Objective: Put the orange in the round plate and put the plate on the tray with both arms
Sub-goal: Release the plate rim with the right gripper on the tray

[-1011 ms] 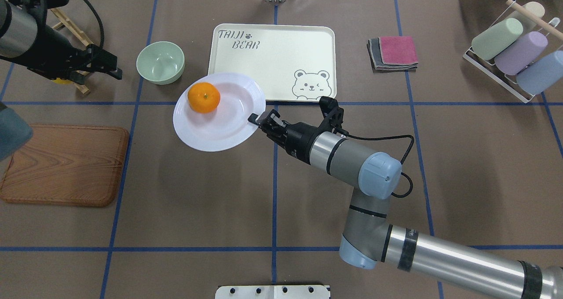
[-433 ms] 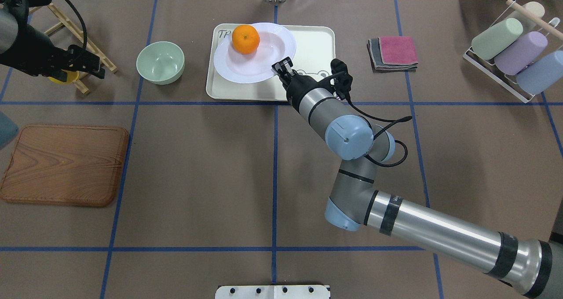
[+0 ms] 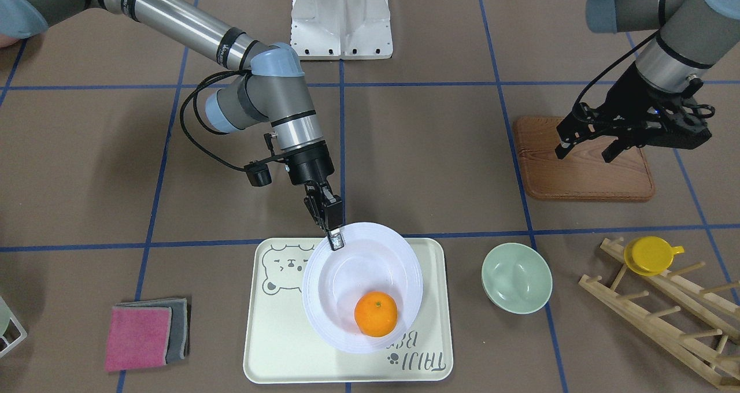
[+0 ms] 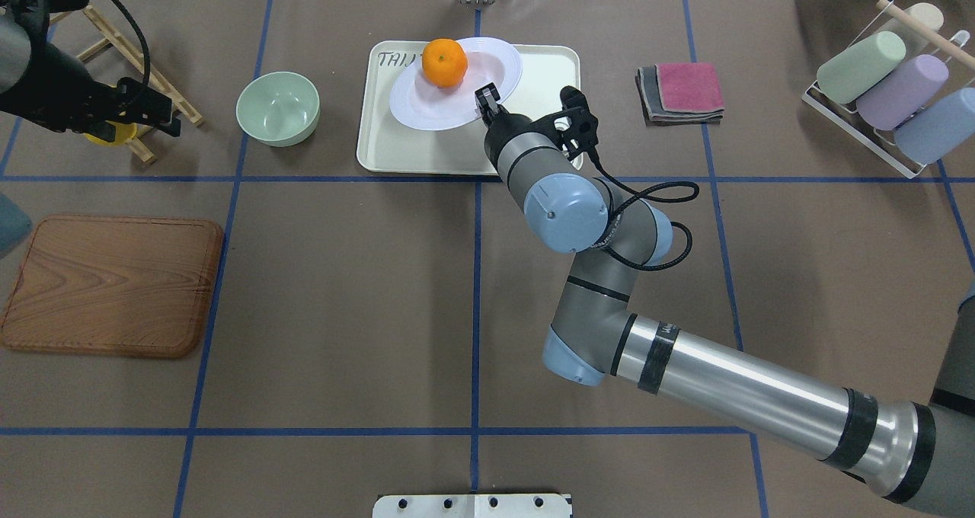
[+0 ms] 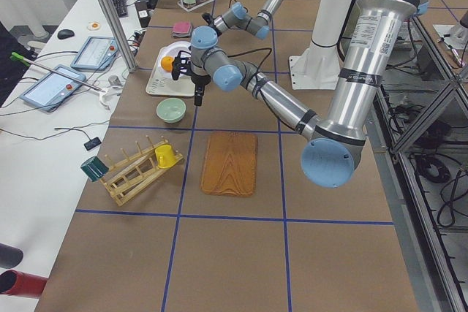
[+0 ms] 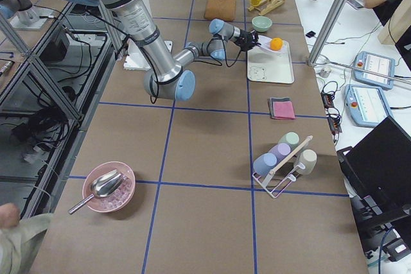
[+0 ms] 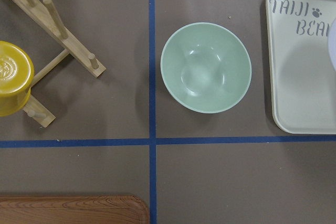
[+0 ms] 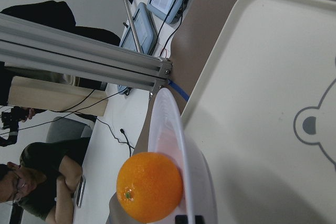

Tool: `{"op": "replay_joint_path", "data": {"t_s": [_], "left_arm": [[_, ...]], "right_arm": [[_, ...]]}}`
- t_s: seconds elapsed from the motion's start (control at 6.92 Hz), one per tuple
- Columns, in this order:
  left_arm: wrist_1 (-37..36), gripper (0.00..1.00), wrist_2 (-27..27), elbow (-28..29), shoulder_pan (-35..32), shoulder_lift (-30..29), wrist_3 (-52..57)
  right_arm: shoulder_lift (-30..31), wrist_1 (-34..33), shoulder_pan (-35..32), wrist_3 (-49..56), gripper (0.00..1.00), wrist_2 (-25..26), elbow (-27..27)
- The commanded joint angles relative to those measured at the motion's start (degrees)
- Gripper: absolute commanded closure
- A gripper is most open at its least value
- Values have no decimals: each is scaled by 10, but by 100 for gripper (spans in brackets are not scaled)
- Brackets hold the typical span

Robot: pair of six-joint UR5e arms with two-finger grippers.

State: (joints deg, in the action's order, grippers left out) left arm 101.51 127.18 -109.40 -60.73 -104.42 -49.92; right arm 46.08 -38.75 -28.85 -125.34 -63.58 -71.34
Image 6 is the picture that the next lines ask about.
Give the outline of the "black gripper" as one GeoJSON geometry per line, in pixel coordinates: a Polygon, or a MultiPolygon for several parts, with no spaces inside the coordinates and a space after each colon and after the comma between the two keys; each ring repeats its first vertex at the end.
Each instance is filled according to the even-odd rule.
{"type": "Polygon", "coordinates": [[[261,46],[261,43],[252,41],[250,31],[240,30],[240,35],[236,39],[236,45],[240,47],[240,51],[249,51],[255,46],[261,46]]]}

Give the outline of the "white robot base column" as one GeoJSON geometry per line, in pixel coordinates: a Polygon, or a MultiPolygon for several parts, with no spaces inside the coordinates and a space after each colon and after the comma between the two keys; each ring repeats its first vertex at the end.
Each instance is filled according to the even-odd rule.
{"type": "Polygon", "coordinates": [[[131,39],[128,40],[127,56],[123,67],[131,71],[147,71],[151,68],[140,49],[131,39]]]}

